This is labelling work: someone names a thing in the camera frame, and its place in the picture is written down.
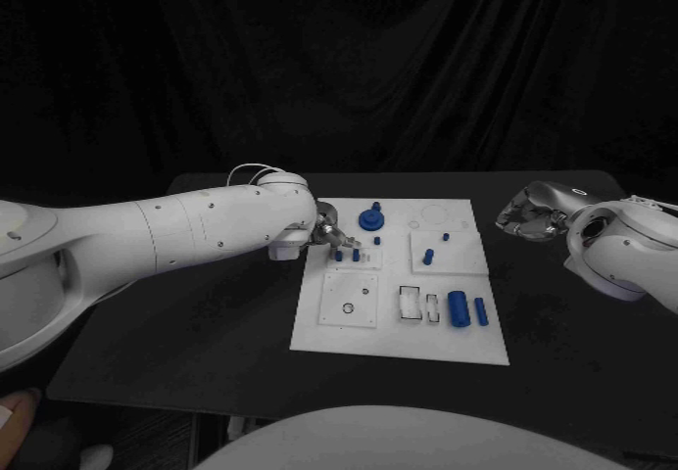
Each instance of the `black curtain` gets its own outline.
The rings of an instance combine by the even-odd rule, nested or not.
[[[152,197],[182,172],[244,162],[631,172],[595,136],[620,115],[598,98],[611,89],[601,77],[624,76],[615,38],[634,43],[640,32],[620,21],[634,23],[640,9],[654,18],[669,2],[11,0],[0,197],[55,205]],[[608,92],[620,107],[617,98]],[[650,125],[676,135],[666,112]],[[664,140],[648,175],[676,155]]]

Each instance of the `white baseplate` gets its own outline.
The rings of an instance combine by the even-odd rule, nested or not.
[[[471,201],[379,200],[386,223],[376,232],[361,228],[358,218],[377,200],[321,201],[335,206],[340,228],[364,248],[361,261],[344,248],[338,262],[328,245],[309,247],[291,349],[510,365]],[[423,263],[428,248],[432,265]],[[422,321],[402,319],[400,286],[420,288]],[[467,293],[472,323],[465,328],[451,323],[451,291]],[[439,298],[439,323],[428,321],[429,294]],[[478,320],[478,297],[488,326]]]

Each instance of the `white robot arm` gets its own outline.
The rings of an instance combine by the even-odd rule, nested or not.
[[[276,172],[219,187],[79,209],[0,201],[0,371],[27,360],[79,315],[131,282],[269,247],[360,246],[305,179]]]
[[[530,241],[568,233],[566,268],[625,301],[650,293],[678,313],[678,207],[633,196],[601,202],[560,183],[533,182],[498,217]]]

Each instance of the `black table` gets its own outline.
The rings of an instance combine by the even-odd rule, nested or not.
[[[308,174],[317,197],[471,199],[511,366],[291,351],[306,256],[268,251],[139,281],[93,314],[48,396],[283,418],[351,404],[487,417],[589,448],[678,455],[678,317],[565,269],[566,239],[529,243],[495,227],[533,180],[604,199],[601,171]],[[185,174],[180,193],[224,185]]]

